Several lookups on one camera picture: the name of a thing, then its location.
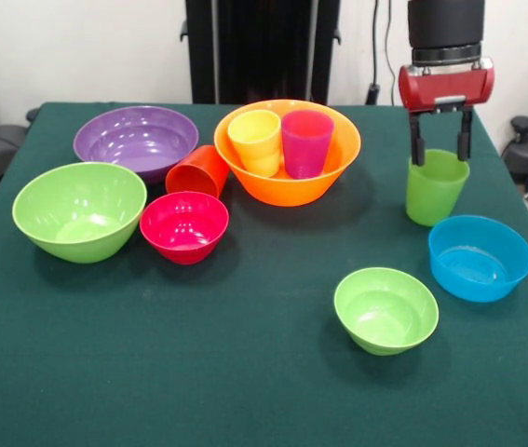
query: black cylinder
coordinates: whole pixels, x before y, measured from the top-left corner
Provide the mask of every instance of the black cylinder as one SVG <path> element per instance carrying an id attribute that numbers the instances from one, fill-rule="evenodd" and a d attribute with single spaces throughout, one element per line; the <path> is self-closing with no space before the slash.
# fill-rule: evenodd
<path id="1" fill-rule="evenodd" d="M 409 1 L 413 48 L 463 47 L 483 39 L 485 0 Z"/>

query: green cup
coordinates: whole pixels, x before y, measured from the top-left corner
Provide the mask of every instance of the green cup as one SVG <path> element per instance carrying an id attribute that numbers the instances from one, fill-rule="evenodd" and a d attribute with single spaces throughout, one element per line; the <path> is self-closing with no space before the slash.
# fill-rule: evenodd
<path id="1" fill-rule="evenodd" d="M 406 214 L 416 224 L 433 226 L 454 209 L 470 168 L 456 154 L 440 149 L 425 152 L 425 165 L 409 161 Z"/>

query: orange cup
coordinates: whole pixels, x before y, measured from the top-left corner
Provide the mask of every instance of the orange cup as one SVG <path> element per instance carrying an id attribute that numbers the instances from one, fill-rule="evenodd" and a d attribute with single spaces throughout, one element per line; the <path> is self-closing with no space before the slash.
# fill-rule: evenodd
<path id="1" fill-rule="evenodd" d="M 167 193 L 197 191 L 220 197 L 228 171 L 214 146 L 199 146 L 169 170 L 165 181 Z"/>

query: green tablecloth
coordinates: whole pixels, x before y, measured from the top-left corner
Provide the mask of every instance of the green tablecloth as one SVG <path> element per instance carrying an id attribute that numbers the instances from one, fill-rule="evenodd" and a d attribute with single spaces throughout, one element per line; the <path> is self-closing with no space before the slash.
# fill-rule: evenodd
<path id="1" fill-rule="evenodd" d="M 278 209 L 230 180 L 228 233 L 205 262 L 168 263 L 139 231 L 100 264 L 68 264 L 18 232 L 11 204 L 75 162 L 75 132 L 119 104 L 46 104 L 0 185 L 0 446 L 527 446 L 528 278 L 473 305 L 433 280 L 427 229 L 403 211 L 403 110 L 338 107 L 364 140 L 319 201 Z M 173 106 L 211 142 L 228 106 Z M 456 115 L 424 119 L 454 148 Z M 528 213 L 483 127 L 455 213 L 511 225 Z M 162 193 L 158 186 L 152 197 Z M 333 314 L 342 277 L 409 272 L 440 325 L 393 358 L 359 350 Z"/>

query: orange bowl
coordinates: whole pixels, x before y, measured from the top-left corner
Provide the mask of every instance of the orange bowl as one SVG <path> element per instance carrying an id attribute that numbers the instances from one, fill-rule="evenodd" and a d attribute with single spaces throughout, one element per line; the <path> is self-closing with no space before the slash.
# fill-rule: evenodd
<path id="1" fill-rule="evenodd" d="M 315 110 L 333 119 L 334 133 L 330 150 L 323 171 L 318 177 L 293 179 L 284 170 L 282 162 L 278 173 L 269 178 L 253 174 L 243 168 L 228 138 L 227 128 L 235 116 L 255 109 L 271 110 L 280 117 L 293 110 Z M 346 116 L 325 105 L 306 101 L 272 100 L 245 105 L 225 116 L 214 132 L 214 145 L 249 194 L 270 205 L 296 207 L 323 196 L 345 169 L 355 161 L 360 151 L 360 135 L 355 125 Z"/>

